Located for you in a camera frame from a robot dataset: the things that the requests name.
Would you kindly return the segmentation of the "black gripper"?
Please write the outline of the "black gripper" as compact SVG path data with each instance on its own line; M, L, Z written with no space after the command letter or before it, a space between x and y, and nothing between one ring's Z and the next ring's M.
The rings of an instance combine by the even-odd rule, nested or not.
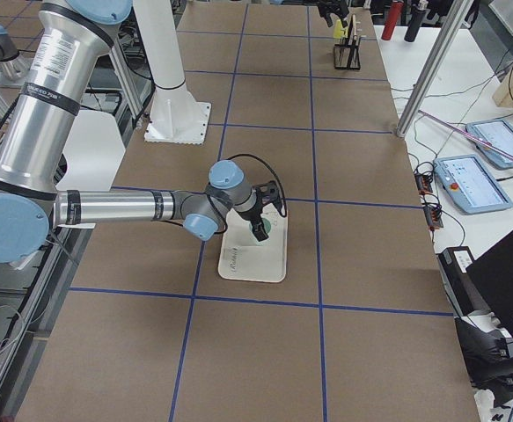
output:
M348 19L349 6L346 0L318 0L317 7L328 27L333 26L331 14L335 14L340 21Z
M239 212L239 216L252 224L252 233L257 241L263 242L268 239L265 223L261 217L263 205L260 200L256 200L254 205L246 211Z

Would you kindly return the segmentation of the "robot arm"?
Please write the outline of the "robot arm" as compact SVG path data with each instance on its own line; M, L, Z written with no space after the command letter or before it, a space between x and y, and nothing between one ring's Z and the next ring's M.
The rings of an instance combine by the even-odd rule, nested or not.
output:
M235 211L267 239L260 186L231 160L215 163L203 193L59 191L54 175L96 61L112 51L134 15L155 88L146 140L199 144L210 106L189 92L167 1L46 1L32 67L0 144L0 263L31 255L60 225L180 221L207 241Z

